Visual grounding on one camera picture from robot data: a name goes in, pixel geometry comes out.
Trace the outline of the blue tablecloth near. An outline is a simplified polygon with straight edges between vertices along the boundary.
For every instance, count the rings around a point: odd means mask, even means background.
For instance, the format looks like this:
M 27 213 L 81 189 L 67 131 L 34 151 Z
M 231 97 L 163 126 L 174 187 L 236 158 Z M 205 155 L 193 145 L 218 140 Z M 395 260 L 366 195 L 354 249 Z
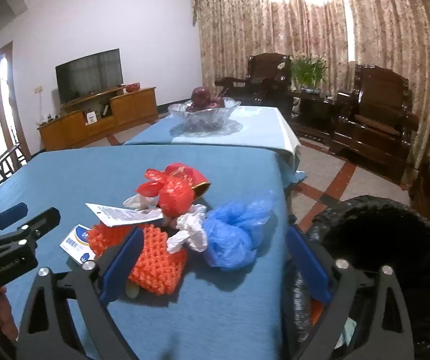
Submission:
M 208 181 L 194 203 L 212 211 L 228 203 L 271 209 L 255 261 L 222 271 L 190 250 L 174 293 L 126 292 L 109 313 L 140 359 L 279 359 L 282 351 L 281 281 L 286 257 L 287 203 L 281 161 L 270 150 L 208 145 L 117 145 L 46 152 L 0 186 L 0 212 L 18 203 L 29 217 L 56 208 L 59 225 L 38 242 L 41 266 L 63 272 L 62 242 L 78 225 L 98 222 L 93 206 L 153 210 L 141 197 L 146 171 L 170 164 L 192 167 Z

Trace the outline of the blue plastic bag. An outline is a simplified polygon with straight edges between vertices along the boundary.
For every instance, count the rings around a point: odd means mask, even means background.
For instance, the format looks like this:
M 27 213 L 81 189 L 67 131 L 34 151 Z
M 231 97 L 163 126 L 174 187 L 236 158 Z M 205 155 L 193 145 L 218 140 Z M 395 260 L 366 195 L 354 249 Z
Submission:
M 208 266 L 229 272 L 252 265 L 264 243 L 264 226 L 272 216 L 273 205 L 273 197 L 267 195 L 211 210 L 202 223 L 208 240 L 203 257 Z

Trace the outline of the orange foam fruit net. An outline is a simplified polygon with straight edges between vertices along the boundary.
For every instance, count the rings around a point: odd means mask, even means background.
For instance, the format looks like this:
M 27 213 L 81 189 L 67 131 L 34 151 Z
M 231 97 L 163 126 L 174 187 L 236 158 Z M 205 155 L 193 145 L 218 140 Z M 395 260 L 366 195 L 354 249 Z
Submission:
M 89 247 L 101 257 L 112 246 L 120 244 L 132 225 L 109 228 L 95 224 L 87 233 Z M 188 252 L 182 248 L 176 253 L 167 251 L 168 234 L 153 224 L 142 224 L 144 244 L 140 257 L 129 274 L 129 279 L 139 287 L 156 295 L 171 295 L 185 269 Z

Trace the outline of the white printed leaflet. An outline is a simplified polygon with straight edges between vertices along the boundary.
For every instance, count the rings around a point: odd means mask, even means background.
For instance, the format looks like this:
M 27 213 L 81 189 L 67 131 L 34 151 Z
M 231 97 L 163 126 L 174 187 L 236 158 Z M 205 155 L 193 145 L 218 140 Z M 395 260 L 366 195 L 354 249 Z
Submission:
M 160 208 L 132 210 L 94 203 L 86 203 L 86 206 L 109 228 L 152 223 L 164 218 Z

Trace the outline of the red bowl on cabinet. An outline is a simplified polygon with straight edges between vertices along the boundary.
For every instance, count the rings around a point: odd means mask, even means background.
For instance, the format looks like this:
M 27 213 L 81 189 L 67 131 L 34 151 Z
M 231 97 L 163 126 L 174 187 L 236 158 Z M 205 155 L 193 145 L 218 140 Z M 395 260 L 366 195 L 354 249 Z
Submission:
M 136 83 L 132 83 L 132 84 L 128 84 L 128 85 L 126 85 L 126 87 L 125 87 L 125 91 L 126 91 L 127 93 L 134 93 L 134 92 L 139 91 L 139 90 L 140 90 L 140 88 L 141 88 L 140 83 L 139 83 L 139 82 L 136 82 Z

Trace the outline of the dark wooden side table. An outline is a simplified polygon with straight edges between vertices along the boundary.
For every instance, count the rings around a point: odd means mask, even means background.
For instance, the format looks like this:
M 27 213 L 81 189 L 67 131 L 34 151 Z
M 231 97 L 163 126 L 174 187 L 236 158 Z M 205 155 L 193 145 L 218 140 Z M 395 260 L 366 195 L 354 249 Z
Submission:
M 321 139 L 331 138 L 338 118 L 335 100 L 321 93 L 294 92 L 292 127 L 299 133 Z

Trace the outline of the black chair at left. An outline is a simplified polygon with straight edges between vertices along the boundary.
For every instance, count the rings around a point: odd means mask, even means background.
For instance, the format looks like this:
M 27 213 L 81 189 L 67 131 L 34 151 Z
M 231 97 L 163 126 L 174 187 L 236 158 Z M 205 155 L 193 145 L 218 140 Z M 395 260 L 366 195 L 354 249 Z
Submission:
M 0 157 L 0 185 L 20 170 L 24 164 L 27 164 L 27 159 L 21 144 L 16 143 Z

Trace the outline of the red paper cup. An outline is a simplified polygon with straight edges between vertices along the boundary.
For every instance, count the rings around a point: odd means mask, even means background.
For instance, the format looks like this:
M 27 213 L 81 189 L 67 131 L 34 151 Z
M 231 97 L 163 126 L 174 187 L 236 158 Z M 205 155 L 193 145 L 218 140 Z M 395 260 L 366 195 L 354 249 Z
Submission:
M 165 173 L 185 180 L 194 191 L 194 200 L 202 197 L 211 186 L 211 182 L 200 171 L 183 163 L 169 164 Z

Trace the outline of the floral beige curtain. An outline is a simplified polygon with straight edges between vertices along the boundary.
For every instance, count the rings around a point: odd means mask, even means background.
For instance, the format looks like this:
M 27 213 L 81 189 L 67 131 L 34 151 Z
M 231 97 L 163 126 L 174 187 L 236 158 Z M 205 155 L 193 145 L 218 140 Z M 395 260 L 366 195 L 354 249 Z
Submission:
M 202 80 L 245 77 L 252 55 L 321 56 L 328 94 L 353 85 L 358 64 L 409 82 L 419 129 L 411 161 L 430 152 L 430 0 L 192 0 Z

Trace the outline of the white blue paper packet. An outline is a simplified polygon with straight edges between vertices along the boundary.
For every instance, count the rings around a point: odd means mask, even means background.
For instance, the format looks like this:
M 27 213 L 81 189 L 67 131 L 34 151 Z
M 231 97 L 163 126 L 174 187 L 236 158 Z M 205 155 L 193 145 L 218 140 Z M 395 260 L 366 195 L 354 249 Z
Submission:
M 89 228 L 78 224 L 59 244 L 59 247 L 78 265 L 95 260 L 95 253 L 88 242 L 88 231 Z

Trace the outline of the black trash bin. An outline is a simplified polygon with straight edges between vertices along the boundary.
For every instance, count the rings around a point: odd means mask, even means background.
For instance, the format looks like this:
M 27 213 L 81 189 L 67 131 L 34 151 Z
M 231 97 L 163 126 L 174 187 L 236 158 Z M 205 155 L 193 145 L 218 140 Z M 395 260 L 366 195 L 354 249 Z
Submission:
M 430 222 L 391 199 L 361 196 L 324 210 L 302 231 L 355 269 L 395 271 L 410 320 L 414 357 L 430 359 Z M 289 254 L 284 294 L 287 344 L 293 359 L 321 311 Z

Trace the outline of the black flat television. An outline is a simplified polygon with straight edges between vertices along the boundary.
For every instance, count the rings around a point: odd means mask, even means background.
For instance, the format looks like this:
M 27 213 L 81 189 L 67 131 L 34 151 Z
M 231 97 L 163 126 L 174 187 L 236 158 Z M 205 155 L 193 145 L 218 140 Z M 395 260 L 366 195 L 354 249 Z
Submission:
M 120 50 L 110 49 L 60 64 L 55 75 L 62 104 L 122 86 Z

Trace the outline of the light blue tablecloth far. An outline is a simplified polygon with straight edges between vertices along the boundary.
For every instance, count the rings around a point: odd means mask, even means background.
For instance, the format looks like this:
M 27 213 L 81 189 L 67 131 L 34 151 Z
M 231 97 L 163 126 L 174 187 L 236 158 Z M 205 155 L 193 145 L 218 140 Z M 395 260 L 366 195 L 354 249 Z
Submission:
M 126 144 L 223 145 L 272 150 L 281 157 L 280 167 L 286 185 L 296 185 L 307 178 L 306 173 L 299 170 L 299 139 L 275 107 L 237 107 L 225 124 L 212 132 L 190 131 L 180 118 L 169 115 Z

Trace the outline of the wooden tv cabinet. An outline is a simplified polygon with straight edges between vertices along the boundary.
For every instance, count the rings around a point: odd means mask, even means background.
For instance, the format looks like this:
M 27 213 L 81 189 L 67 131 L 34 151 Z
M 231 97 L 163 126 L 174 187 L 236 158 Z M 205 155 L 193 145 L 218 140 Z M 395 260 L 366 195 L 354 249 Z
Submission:
M 71 111 L 38 128 L 45 150 L 67 150 L 121 133 L 158 119 L 155 88 L 124 93 L 124 87 L 107 91 L 107 113 L 93 123 L 82 110 Z

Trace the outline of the red plastic bag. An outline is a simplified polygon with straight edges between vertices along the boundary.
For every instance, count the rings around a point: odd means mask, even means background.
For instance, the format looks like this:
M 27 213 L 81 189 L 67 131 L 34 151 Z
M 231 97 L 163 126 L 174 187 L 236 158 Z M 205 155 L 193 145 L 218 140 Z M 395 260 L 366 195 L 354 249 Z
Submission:
M 143 197 L 157 197 L 158 207 L 169 217 L 178 217 L 189 211 L 194 202 L 194 191 L 182 178 L 155 169 L 145 172 L 147 181 L 137 187 Z

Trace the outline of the red apples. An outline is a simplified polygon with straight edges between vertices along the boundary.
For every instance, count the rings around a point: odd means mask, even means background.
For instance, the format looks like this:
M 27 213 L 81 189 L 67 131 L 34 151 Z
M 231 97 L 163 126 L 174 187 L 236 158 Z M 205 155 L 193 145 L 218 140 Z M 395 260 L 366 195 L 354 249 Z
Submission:
M 225 101 L 223 98 L 213 97 L 206 87 L 197 87 L 192 91 L 191 105 L 185 110 L 187 112 L 196 112 L 224 107 Z

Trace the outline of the white plastic bag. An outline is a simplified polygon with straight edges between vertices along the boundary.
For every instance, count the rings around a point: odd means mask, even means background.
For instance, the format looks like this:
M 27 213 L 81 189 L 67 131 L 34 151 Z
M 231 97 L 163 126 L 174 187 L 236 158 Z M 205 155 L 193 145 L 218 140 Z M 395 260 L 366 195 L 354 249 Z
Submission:
M 157 202 L 157 197 L 143 197 L 137 193 L 127 198 L 123 207 L 134 210 L 154 209 Z M 206 216 L 207 207 L 202 204 L 192 205 L 187 213 L 177 218 L 165 215 L 163 225 L 176 230 L 167 240 L 167 252 L 174 254 L 184 245 L 197 253 L 204 252 L 208 248 L 208 236 L 202 226 Z

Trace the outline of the green potted plant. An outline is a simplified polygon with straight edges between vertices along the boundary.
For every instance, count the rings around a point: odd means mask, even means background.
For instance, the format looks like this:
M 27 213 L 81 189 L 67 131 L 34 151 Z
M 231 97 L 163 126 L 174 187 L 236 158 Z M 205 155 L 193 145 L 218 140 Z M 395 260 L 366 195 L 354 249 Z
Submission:
M 326 59 L 320 55 L 298 54 L 290 62 L 290 72 L 299 90 L 320 89 L 327 71 Z

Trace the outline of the glass fruit bowl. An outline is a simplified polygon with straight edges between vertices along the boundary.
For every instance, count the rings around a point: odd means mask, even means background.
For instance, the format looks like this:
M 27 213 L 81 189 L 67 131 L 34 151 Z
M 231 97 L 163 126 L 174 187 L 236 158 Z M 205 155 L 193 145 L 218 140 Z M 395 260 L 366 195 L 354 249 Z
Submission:
M 230 97 L 223 97 L 222 100 L 224 107 L 190 111 L 192 102 L 188 101 L 170 105 L 168 112 L 182 122 L 185 131 L 197 133 L 218 131 L 230 122 L 233 112 L 241 105 L 240 101 Z

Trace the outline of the white box in cabinet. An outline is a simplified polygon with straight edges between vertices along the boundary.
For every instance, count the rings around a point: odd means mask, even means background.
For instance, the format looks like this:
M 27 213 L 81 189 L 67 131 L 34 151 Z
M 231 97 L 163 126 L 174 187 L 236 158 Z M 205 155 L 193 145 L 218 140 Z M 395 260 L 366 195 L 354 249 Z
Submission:
M 96 116 L 96 112 L 95 111 L 87 112 L 86 113 L 86 120 L 87 120 L 88 125 L 95 124 L 98 121 L 97 116 Z

